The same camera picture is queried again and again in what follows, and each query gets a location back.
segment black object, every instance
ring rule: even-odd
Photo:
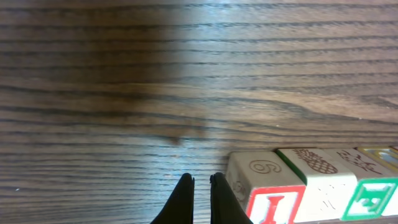
[[[151,224],[192,224],[194,186],[195,179],[191,174],[183,174],[162,211]]]
[[[210,177],[211,224],[253,224],[229,187],[224,174]],[[151,224],[193,223],[193,186],[195,179],[183,174],[162,211]]]
[[[224,174],[210,177],[211,224],[253,224],[242,210]]]

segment wooden surface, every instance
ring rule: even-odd
[[[209,223],[231,151],[396,145],[397,62],[394,0],[2,0],[0,223],[149,223],[184,172]]]

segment pineapple carving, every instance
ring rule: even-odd
[[[293,149],[298,158],[304,160],[311,169],[322,174],[336,174],[337,168],[328,163],[326,160],[308,149]]]

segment alphabet block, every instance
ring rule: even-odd
[[[325,149],[325,152],[349,168],[358,179],[342,220],[377,218],[382,214],[398,215],[398,200],[395,199],[394,203],[391,199],[393,194],[398,197],[394,193],[398,183],[395,174],[355,149]]]
[[[233,152],[226,179],[254,224],[293,223],[304,183],[274,152]]]
[[[294,222],[341,218],[356,187],[355,175],[321,149],[278,149],[307,185]]]
[[[358,147],[358,151],[398,173],[398,150],[391,147]]]

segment red block face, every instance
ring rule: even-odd
[[[253,224],[293,224],[304,191],[304,185],[254,189],[246,214]]]

